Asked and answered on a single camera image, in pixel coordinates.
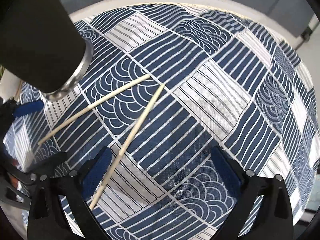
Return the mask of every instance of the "tablecloth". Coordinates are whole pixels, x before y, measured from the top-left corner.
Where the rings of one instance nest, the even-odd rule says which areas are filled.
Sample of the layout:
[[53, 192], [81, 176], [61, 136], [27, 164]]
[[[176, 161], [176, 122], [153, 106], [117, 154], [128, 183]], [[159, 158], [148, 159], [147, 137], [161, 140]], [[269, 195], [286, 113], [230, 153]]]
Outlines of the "tablecloth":
[[[23, 85], [21, 102], [42, 99], [45, 107], [16, 119], [4, 139], [22, 169], [58, 151], [68, 160], [57, 175], [78, 169], [102, 146], [115, 156], [163, 82], [93, 210], [111, 238], [210, 239], [236, 203], [210, 158], [215, 145], [259, 176], [281, 174], [294, 223], [299, 220], [319, 159], [316, 98], [306, 66], [279, 34], [235, 13], [166, 3], [105, 11], [75, 26], [93, 44], [92, 62], [57, 102]], [[145, 73], [151, 78], [37, 145], [68, 117]], [[250, 230], [261, 200], [241, 234]]]

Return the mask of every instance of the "fabric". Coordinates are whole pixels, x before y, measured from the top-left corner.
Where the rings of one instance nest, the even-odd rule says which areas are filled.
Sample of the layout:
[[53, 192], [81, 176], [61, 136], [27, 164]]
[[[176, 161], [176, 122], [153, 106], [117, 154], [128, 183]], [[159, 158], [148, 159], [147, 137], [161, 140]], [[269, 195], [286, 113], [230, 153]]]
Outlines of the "fabric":
[[[281, 174], [294, 223], [299, 220], [315, 180], [319, 127], [310, 74], [281, 36], [236, 14], [186, 4], [133, 5], [75, 26], [93, 44], [92, 63], [57, 102], [24, 84], [22, 103], [45, 104], [42, 112], [16, 119], [5, 138], [23, 169], [60, 150], [68, 160], [59, 174], [79, 169], [102, 146], [115, 156], [163, 82], [161, 97], [93, 210], [111, 238], [210, 239], [236, 203], [210, 158], [215, 145], [259, 176]], [[68, 117], [145, 73], [151, 78], [37, 146]], [[72, 221], [65, 198], [62, 204]]]

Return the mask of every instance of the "table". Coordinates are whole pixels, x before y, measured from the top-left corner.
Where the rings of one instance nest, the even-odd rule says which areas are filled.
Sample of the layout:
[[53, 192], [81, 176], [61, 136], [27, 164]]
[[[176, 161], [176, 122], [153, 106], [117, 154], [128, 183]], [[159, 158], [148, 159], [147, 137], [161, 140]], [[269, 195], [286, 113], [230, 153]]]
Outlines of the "table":
[[[115, 156], [163, 82], [165, 90], [93, 210], [106, 232], [119, 240], [210, 239], [236, 203], [210, 158], [215, 145], [259, 176], [281, 174], [294, 223], [300, 219], [319, 159], [316, 99], [306, 66], [279, 34], [234, 13], [166, 3], [113, 9], [75, 26], [93, 44], [92, 63], [57, 102], [23, 85], [21, 102], [41, 98], [45, 107], [16, 119], [4, 140], [22, 169], [58, 151], [68, 160], [57, 175], [78, 169], [102, 146]], [[151, 79], [38, 147], [68, 117], [145, 73]], [[241, 234], [250, 230], [261, 200]], [[62, 205], [72, 221], [65, 198]]]

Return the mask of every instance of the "chopstick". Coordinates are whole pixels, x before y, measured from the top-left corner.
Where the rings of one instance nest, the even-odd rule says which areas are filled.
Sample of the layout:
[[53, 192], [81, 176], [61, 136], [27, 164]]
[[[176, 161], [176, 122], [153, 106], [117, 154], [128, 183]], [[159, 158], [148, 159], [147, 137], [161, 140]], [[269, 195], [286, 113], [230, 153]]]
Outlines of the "chopstick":
[[64, 128], [68, 124], [72, 123], [74, 120], [76, 120], [81, 115], [85, 114], [86, 112], [92, 110], [93, 108], [95, 108], [96, 106], [100, 105], [101, 103], [109, 100], [110, 98], [116, 96], [117, 94], [127, 90], [128, 88], [131, 88], [134, 85], [137, 85], [137, 84], [141, 83], [142, 81], [144, 81], [144, 80], [146, 80], [148, 78], [150, 78], [149, 74], [143, 75], [142, 77], [137, 78], [137, 79], [131, 81], [130, 83], [125, 84], [124, 86], [119, 87], [118, 89], [116, 89], [116, 90], [112, 91], [111, 93], [105, 95], [104, 97], [102, 97], [99, 100], [95, 101], [91, 105], [88, 105], [85, 109], [82, 109], [80, 112], [76, 113], [75, 115], [73, 115], [69, 119], [65, 120], [57, 128], [53, 129], [50, 133], [48, 133], [45, 137], [43, 137], [40, 141], [38, 141], [38, 145], [41, 145], [42, 143], [44, 143], [47, 139], [49, 139], [51, 136], [55, 135], [57, 132], [59, 132], [62, 128]]
[[92, 200], [92, 202], [90, 204], [90, 209], [91, 210], [94, 208], [94, 206], [97, 204], [98, 200], [102, 196], [102, 193], [106, 189], [108, 181], [109, 181], [112, 173], [115, 171], [115, 169], [116, 169], [118, 163], [120, 162], [122, 156], [127, 151], [128, 146], [130, 145], [130, 143], [132, 142], [132, 140], [136, 136], [138, 130], [140, 129], [143, 121], [145, 120], [145, 118], [147, 117], [149, 112], [151, 111], [153, 105], [158, 100], [158, 98], [159, 98], [164, 86], [165, 86], [164, 84], [161, 84], [160, 87], [157, 89], [157, 91], [154, 93], [154, 95], [152, 96], [151, 100], [149, 101], [149, 103], [147, 104], [146, 108], [143, 110], [142, 114], [138, 118], [138, 120], [135, 123], [134, 127], [132, 128], [131, 132], [129, 133], [129, 135], [128, 135], [127, 139], [125, 140], [124, 144], [122, 145], [118, 155], [116, 156], [116, 158], [112, 162], [112, 165], [109, 168], [107, 174], [103, 177], [102, 183], [101, 183], [100, 187], [98, 188], [97, 193], [94, 195], [93, 200]]

